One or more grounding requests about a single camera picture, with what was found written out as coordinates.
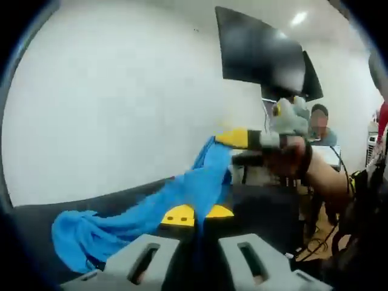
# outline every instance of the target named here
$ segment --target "person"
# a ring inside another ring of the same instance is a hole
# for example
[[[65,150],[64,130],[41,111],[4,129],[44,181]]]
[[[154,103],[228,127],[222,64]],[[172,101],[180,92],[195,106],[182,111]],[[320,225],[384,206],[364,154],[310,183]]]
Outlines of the person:
[[[370,73],[387,102],[388,82],[382,62],[377,59],[372,53]],[[388,183],[383,175],[388,170],[386,154],[382,157],[375,167],[348,175],[334,170],[312,150],[310,142],[299,136],[288,136],[284,150],[264,157],[269,170],[277,175],[295,176],[300,173],[301,167],[307,169],[302,178],[319,191],[337,213],[341,213],[337,233],[340,236],[333,239],[333,256],[329,259],[294,261],[293,268],[341,290],[373,290],[385,286]],[[338,250],[340,237],[348,234],[350,239],[346,248]]]
[[[311,109],[310,136],[313,146],[335,146],[337,144],[336,134],[327,127],[329,111],[322,104],[315,104]]]

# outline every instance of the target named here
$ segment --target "red object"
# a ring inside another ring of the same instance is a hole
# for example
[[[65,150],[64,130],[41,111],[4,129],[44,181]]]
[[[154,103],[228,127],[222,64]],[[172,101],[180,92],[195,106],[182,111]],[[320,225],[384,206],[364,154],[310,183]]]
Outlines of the red object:
[[[387,123],[388,123],[388,104],[384,102],[380,108],[377,142],[381,142],[381,138],[384,135],[384,131],[386,129]]]

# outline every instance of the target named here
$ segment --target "ceiling light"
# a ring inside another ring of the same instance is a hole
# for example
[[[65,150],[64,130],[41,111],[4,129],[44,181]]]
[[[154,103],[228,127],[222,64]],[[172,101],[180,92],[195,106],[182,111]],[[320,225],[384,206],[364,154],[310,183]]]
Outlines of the ceiling light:
[[[291,26],[296,26],[300,23],[302,23],[307,17],[307,12],[299,12],[295,15],[295,17],[291,20]]]

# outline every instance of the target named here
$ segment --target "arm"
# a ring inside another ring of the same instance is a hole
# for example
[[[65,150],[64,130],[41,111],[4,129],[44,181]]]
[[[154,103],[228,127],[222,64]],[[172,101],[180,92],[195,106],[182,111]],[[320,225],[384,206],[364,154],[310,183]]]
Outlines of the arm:
[[[378,121],[378,137],[377,137],[378,142],[381,142],[381,138],[384,135],[384,131],[386,129],[387,123],[388,123],[388,104],[384,102],[380,108],[380,117]]]
[[[318,190],[326,201],[332,203],[339,212],[352,197],[352,188],[344,172],[337,172],[319,154],[313,152],[306,178],[313,189]]]

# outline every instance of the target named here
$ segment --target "black monitor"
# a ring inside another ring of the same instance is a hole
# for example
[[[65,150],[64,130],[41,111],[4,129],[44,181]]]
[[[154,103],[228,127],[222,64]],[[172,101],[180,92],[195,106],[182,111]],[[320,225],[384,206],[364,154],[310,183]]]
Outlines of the black monitor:
[[[225,79],[254,82],[299,95],[306,67],[300,44],[259,19],[216,7]]]
[[[323,97],[322,87],[319,83],[318,75],[314,69],[313,63],[306,51],[303,51],[304,63],[306,65],[306,74],[300,96],[305,97],[306,101],[316,100]]]

